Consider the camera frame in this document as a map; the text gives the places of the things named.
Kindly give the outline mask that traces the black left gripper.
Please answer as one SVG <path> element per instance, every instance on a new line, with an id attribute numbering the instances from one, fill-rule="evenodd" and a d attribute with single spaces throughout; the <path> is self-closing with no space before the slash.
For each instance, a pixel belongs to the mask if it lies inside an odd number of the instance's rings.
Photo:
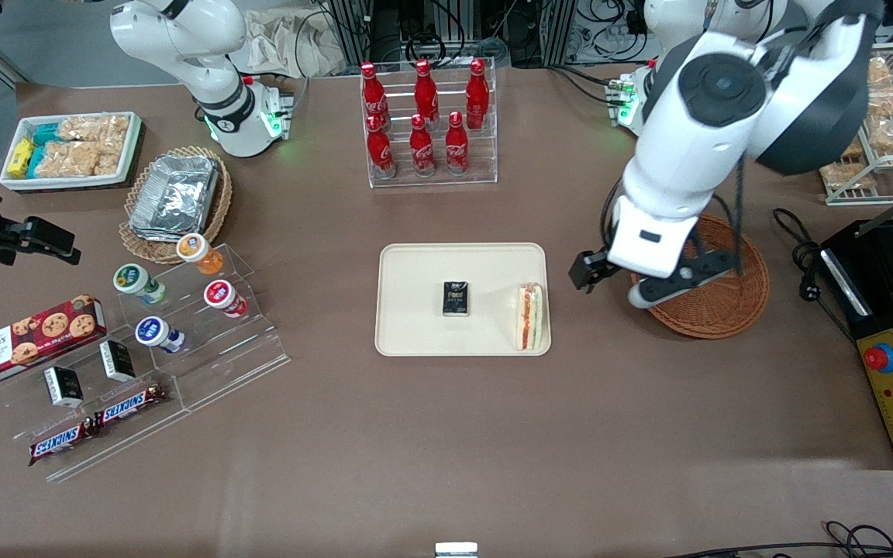
<path id="1" fill-rule="evenodd" d="M 713 282 L 735 269 L 735 254 L 730 250 L 708 250 L 683 253 L 672 275 L 672 284 L 681 290 L 691 290 Z M 589 295 L 592 281 L 602 281 L 613 275 L 613 265 L 605 251 L 580 252 L 568 270 L 568 278 L 577 291 Z"/>

